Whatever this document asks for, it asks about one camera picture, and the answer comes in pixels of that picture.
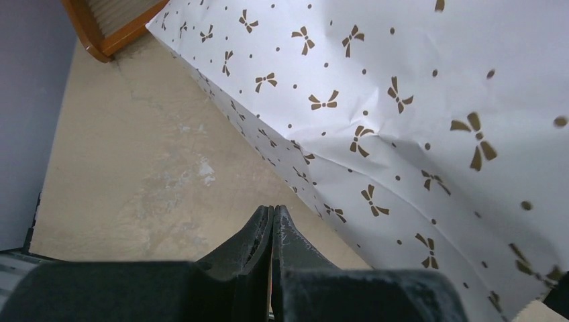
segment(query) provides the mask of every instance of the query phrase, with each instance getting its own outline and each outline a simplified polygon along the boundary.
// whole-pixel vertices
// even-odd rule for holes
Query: orange frame
[[[164,8],[168,0],[162,0],[106,38],[85,0],[61,0],[61,3],[83,48],[99,62],[109,62],[115,52],[148,32],[144,25]]]

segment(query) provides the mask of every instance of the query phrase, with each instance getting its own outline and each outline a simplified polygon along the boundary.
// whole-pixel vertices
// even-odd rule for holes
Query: concrete floor
[[[101,64],[76,47],[30,252],[196,260],[284,204],[341,268],[368,268],[151,36]],[[534,302],[519,321],[566,321]]]

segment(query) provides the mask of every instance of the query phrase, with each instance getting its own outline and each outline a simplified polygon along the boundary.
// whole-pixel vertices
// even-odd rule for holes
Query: white paper
[[[569,3],[172,0],[148,29],[371,266],[511,319],[568,268]]]

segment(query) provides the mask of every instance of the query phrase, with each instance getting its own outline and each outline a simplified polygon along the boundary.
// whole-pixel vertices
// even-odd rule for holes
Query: black object
[[[467,321],[458,294],[431,271],[340,270],[274,214],[272,309],[276,321]]]
[[[195,263],[40,265],[18,285],[0,322],[267,321],[271,247],[277,321],[466,321],[442,275],[340,270],[277,206],[259,207]]]
[[[0,321],[266,321],[272,209],[196,263],[38,266]]]
[[[565,319],[569,319],[569,276],[567,273],[547,295],[544,304]]]

